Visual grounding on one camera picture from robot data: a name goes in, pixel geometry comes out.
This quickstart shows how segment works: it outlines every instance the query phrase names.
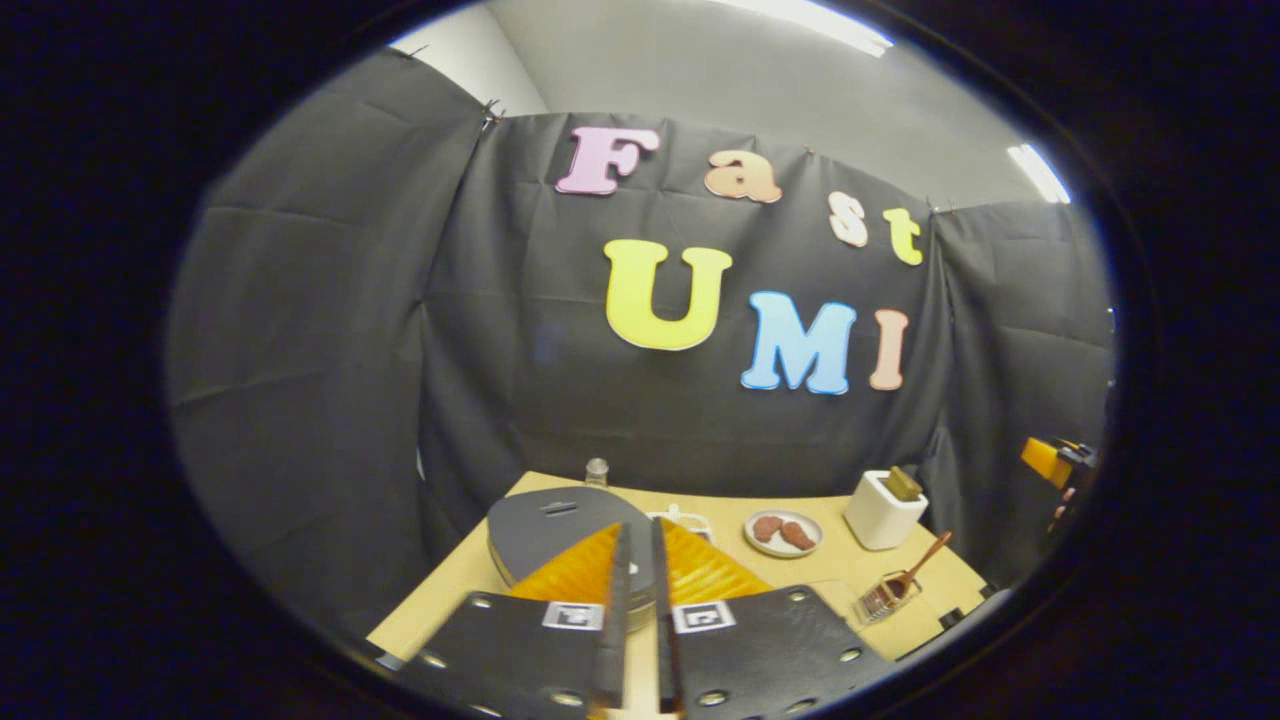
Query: white ceramic holder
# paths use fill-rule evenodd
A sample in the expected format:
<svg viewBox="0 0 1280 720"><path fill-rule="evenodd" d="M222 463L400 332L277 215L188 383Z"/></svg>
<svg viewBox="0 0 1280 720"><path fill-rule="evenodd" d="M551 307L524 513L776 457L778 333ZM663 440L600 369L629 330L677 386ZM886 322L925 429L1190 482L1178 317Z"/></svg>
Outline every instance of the white ceramic holder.
<svg viewBox="0 0 1280 720"><path fill-rule="evenodd" d="M845 521L867 550L890 550L902 544L929 506L929 498L923 495L910 502L893 497L884 486L887 479L888 470L863 473L845 509Z"/></svg>

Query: black curtain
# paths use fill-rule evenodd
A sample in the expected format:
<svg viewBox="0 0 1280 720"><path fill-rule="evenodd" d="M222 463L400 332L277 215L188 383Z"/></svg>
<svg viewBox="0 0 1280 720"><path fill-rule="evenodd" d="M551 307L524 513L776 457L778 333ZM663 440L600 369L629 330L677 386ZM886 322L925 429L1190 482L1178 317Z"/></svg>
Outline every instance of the black curtain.
<svg viewBox="0 0 1280 720"><path fill-rule="evenodd" d="M384 51L270 131L211 191L174 296L172 405L211 519L280 597L364 634L527 469L728 496L851 492L919 468L929 523L1007 584L1036 560L1052 488L1028 434L1097 442L1111 374L1103 264L1048 204L933 213L804 147L663 118L507 118ZM553 188L581 126L655 131L612 196ZM769 159L783 197L712 195L708 158ZM827 196L867 210L865 247ZM923 228L910 266L881 213ZM604 313L617 238L659 242L653 305L689 304L686 247L728 252L716 331L635 347ZM849 392L742 387L756 291L808 327L855 309ZM910 318L900 389L872 389L878 309ZM421 459L422 475L415 466Z"/></svg>

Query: wooden table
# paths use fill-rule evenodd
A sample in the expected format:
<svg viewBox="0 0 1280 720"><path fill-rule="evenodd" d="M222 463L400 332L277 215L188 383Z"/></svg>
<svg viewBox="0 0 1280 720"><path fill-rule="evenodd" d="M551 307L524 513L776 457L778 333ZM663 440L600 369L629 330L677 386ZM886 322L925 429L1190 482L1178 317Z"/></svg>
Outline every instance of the wooden table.
<svg viewBox="0 0 1280 720"><path fill-rule="evenodd" d="M577 480L541 473L525 473L507 495L580 484ZM950 548L943 548L916 575L923 592L915 600L881 623L867 628L859 626L854 620L854 598L884 574L905 570L915 564L934 541L934 536L916 525L900 547L882 551L865 550L858 543L842 516L849 505L847 495L788 498L708 497L616 486L609 486L608 492L635 505L641 512L666 511L669 505L677 503L681 512L703 515L712 524L717 547L774 587L813 585L818 594L887 660L901 657L942 632L938 618L952 609L959 607L961 612L968 614L983 600L979 591L987 584L986 580ZM786 560L753 548L742 532L742 524L753 512L771 507L794 510L817 520L824 533L822 546L804 557ZM489 555L488 538L488 520L481 520L444 559L444 562L369 634L369 641L407 661L426 644L468 592L507 592L507 584ZM611 710L611 719L660 716L657 701L657 643L658 634L653 621L627 635L626 706L622 710Z"/></svg>

